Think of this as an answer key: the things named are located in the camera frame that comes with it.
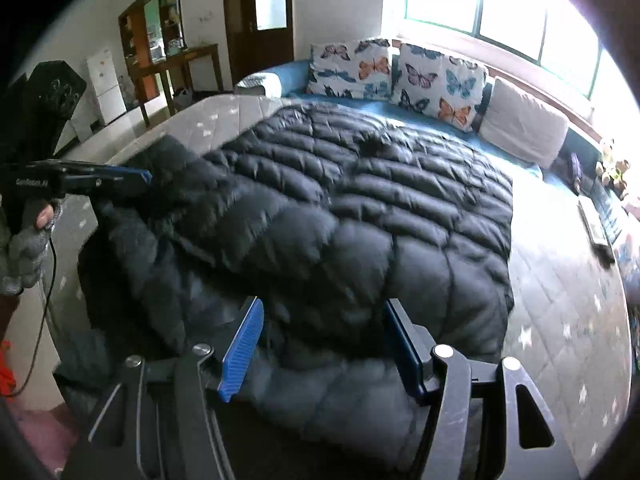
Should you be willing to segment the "grey gloved left hand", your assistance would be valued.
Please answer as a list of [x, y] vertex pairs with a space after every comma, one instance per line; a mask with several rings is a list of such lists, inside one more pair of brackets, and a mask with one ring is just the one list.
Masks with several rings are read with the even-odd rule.
[[4, 200], [1, 201], [1, 295], [20, 296], [42, 277], [51, 233], [60, 218], [59, 200], [35, 200], [27, 208], [28, 226], [12, 233]]

